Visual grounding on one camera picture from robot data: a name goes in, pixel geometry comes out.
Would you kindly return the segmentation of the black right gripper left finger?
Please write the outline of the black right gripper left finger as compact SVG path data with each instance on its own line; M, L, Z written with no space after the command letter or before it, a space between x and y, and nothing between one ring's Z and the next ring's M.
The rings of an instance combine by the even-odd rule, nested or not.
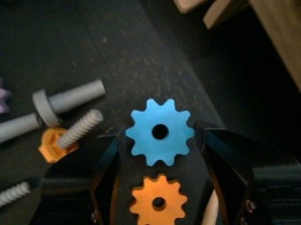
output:
M110 225L121 141L113 129L50 167L30 225Z

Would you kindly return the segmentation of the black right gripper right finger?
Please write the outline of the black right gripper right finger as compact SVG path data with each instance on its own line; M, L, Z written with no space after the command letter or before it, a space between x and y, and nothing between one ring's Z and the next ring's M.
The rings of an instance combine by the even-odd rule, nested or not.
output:
M301 163L284 150L199 121L196 139L224 225L301 225Z

